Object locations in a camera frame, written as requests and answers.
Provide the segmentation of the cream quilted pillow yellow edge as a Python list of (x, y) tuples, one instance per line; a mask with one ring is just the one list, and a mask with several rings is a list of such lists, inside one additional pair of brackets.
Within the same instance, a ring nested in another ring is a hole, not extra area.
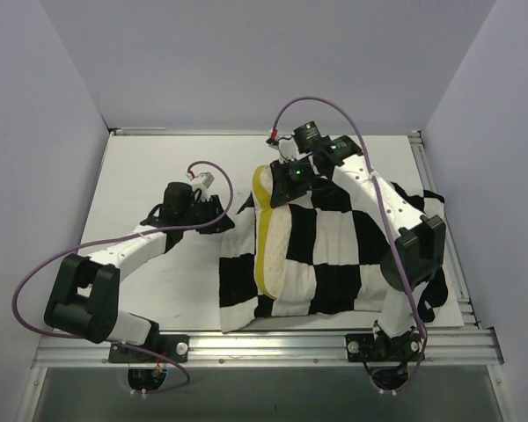
[(292, 224), (288, 205), (272, 207), (273, 182), (269, 165), (255, 170), (252, 179), (256, 218), (254, 279), (264, 295), (277, 299), (285, 282), (284, 265)]

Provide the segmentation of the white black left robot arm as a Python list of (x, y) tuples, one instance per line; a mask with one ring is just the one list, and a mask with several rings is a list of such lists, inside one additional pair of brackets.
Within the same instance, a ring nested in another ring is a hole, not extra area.
[(120, 284), (150, 260), (166, 254), (189, 230), (220, 234), (234, 223), (220, 198), (202, 182), (172, 182), (157, 204), (134, 229), (134, 237), (87, 256), (67, 255), (61, 262), (44, 321), (94, 344), (128, 344), (140, 361), (160, 351), (158, 323), (119, 309)]

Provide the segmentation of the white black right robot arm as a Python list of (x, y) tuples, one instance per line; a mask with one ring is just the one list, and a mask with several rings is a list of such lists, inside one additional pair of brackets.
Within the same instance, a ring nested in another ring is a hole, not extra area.
[(349, 137), (327, 145), (342, 155), (339, 165), (322, 165), (312, 156), (294, 173), (327, 183), (331, 195), (305, 191), (274, 207), (271, 168), (255, 171), (255, 283), (274, 300), (275, 317), (335, 314), (355, 309), (360, 298), (371, 302), (383, 294), (372, 347), (391, 360), (404, 349), (401, 335), (422, 321), (412, 296), (413, 264), (395, 261), (402, 256), (397, 242), (424, 223), (442, 220), (424, 214), (368, 169), (365, 154)]

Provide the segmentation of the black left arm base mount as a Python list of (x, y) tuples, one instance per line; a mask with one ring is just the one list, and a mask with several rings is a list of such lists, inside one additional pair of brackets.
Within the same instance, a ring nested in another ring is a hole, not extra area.
[[(141, 348), (151, 353), (162, 355), (178, 363), (187, 362), (190, 337), (187, 334), (160, 334), (154, 340), (149, 340)], [(120, 345), (112, 345), (107, 360), (110, 363), (157, 363), (161, 359), (145, 352), (128, 349)]]

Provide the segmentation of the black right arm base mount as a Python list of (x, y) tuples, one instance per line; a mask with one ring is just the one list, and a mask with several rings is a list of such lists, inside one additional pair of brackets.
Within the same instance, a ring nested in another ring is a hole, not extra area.
[(397, 338), (381, 333), (350, 333), (345, 336), (347, 359), (351, 362), (409, 362), (417, 358), (422, 346), (418, 332), (411, 331)]

